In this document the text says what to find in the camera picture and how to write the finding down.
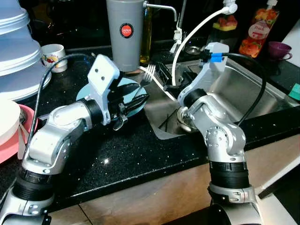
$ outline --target red logo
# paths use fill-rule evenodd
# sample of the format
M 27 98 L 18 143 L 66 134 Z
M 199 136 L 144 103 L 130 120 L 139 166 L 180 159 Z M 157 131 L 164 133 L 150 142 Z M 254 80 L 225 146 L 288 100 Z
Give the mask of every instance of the red logo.
M 130 38 L 133 35 L 133 27 L 129 23 L 124 23 L 120 27 L 120 33 L 124 38 Z

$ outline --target kitchen sink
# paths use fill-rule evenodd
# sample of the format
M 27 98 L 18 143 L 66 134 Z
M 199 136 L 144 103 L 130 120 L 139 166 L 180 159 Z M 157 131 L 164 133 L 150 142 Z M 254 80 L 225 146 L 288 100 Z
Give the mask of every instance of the kitchen sink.
M 171 72 L 172 65 L 166 65 L 166 67 Z M 198 74 L 201 71 L 199 61 L 178 64 L 175 73 L 176 80 L 180 79 L 184 70 Z M 236 122 L 252 105 L 260 91 L 261 83 L 260 77 L 228 59 L 225 71 L 212 83 L 207 94 L 212 95 L 227 110 L 230 119 Z M 146 87 L 146 91 L 150 94 L 150 98 L 144 109 L 155 135 L 165 140 L 187 134 L 181 129 L 177 120 L 176 112 L 180 105 L 169 99 L 154 82 Z M 298 105 L 292 98 L 267 83 L 263 97 L 248 118 Z

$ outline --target white mug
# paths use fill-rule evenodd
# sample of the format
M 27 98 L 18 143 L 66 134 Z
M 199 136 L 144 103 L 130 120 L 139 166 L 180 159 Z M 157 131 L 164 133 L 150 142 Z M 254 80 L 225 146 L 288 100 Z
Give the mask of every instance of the white mug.
M 59 44 L 50 44 L 42 46 L 42 61 L 46 67 L 51 67 L 53 63 L 57 62 L 60 58 L 66 55 L 64 46 Z M 58 63 L 52 72 L 60 73 L 67 69 L 67 60 Z

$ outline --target pink plate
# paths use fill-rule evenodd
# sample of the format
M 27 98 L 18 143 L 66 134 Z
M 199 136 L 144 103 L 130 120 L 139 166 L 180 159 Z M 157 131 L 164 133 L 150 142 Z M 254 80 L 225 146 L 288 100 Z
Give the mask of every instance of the pink plate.
M 29 132 L 34 111 L 31 108 L 29 108 L 28 106 L 25 106 L 25 105 L 19 105 L 19 106 L 27 114 L 27 120 L 25 121 L 23 126 Z M 14 154 L 16 154 L 18 152 L 18 149 L 19 149 L 19 137 L 18 137 L 18 130 L 17 130 L 15 132 L 15 134 L 7 142 L 0 145 L 0 163 L 3 163 L 5 160 L 9 159 Z

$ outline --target stacked white plate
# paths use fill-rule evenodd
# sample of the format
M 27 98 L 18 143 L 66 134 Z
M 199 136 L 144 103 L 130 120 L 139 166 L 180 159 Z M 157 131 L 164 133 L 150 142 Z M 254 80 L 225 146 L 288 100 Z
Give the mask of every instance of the stacked white plate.
M 17 101 L 37 93 L 46 68 L 40 45 L 27 28 L 26 10 L 18 0 L 0 1 L 0 97 Z

